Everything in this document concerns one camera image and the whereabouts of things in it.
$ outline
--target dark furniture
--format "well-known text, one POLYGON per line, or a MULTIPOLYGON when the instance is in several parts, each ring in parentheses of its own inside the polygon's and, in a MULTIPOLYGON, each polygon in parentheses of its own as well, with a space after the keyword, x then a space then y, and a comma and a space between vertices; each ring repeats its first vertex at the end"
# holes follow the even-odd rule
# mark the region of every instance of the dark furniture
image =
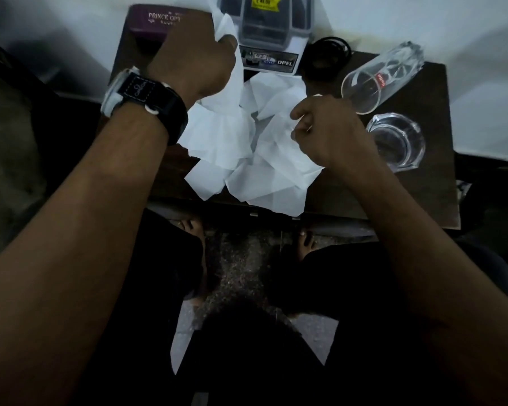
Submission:
MULTIPOLYGON (((152 57, 148 51, 150 49, 143 43, 136 42, 125 26, 111 76, 114 77, 122 69, 133 65, 145 67, 152 57)), ((374 54, 356 52, 351 62, 333 81, 305 80, 308 94, 340 96, 340 85, 344 76, 373 57, 374 54)), ((427 145, 425 157, 420 168, 399 173, 399 180, 439 225, 444 228, 459 228, 446 67, 442 64, 426 63, 413 81, 374 113, 363 116, 362 120, 366 124, 374 114, 383 112, 400 112, 421 125, 427 145)), ((226 189, 207 202, 202 202, 184 180, 197 161, 197 158, 189 157, 184 148, 178 145, 169 147, 152 188, 151 198, 166 200, 178 206, 193 206, 213 217, 233 217, 235 221, 242 217, 248 219, 252 215, 267 218, 271 225, 291 220, 289 217, 242 204, 226 189)), ((324 170, 309 188, 305 212, 311 222, 315 221, 316 217, 325 220, 328 217, 366 218, 356 199, 328 170, 324 170)))

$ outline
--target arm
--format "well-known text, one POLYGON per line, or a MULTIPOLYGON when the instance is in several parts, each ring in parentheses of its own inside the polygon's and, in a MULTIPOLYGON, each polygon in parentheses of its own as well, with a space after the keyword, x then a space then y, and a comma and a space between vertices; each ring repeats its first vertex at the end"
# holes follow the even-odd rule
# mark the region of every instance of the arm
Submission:
POLYGON ((358 198, 441 367, 471 402, 508 404, 507 296, 402 187, 346 101, 307 98, 291 114, 303 115, 297 142, 358 198))
MULTIPOLYGON (((212 34, 210 14, 187 16, 148 68, 188 108, 235 64, 235 39, 212 34)), ((123 105, 0 254, 0 404, 67 401, 121 290, 167 140, 156 116, 123 105)))

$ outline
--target white wall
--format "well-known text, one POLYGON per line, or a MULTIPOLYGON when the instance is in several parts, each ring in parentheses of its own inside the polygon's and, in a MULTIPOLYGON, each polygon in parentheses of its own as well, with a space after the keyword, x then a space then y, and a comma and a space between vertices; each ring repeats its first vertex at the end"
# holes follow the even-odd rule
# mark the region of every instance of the white wall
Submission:
MULTIPOLYGON (((128 5, 170 0, 0 0, 0 45, 55 88, 98 99, 128 5)), ((448 66, 454 147, 508 159, 508 0, 317 0, 316 34, 361 51, 403 40, 448 66)))

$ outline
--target black cable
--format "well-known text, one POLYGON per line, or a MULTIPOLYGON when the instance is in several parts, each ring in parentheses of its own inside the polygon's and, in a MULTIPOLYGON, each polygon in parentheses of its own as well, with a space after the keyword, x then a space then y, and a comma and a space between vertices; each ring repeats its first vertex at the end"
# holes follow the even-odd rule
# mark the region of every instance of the black cable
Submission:
POLYGON ((352 48, 339 37, 325 37, 308 45, 303 55, 305 76, 314 81, 336 77, 352 58, 352 48))

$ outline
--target foot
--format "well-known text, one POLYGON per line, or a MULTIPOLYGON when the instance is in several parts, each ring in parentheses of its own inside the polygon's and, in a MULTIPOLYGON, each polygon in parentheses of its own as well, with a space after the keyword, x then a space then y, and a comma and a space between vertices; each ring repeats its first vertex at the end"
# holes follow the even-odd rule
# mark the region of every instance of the foot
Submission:
POLYGON ((312 251, 316 251, 316 242, 314 241, 312 232, 301 230, 297 242, 297 258, 299 262, 303 261, 312 251))
POLYGON ((190 299, 190 303, 193 306, 200 306, 207 298, 207 265, 205 263, 205 233, 203 233, 203 225, 202 222, 196 219, 183 220, 179 221, 179 228, 183 231, 188 232, 190 235, 194 235, 199 238, 202 242, 203 246, 203 255, 202 255, 202 267, 203 267, 203 276, 202 283, 198 290, 198 295, 195 298, 190 299))

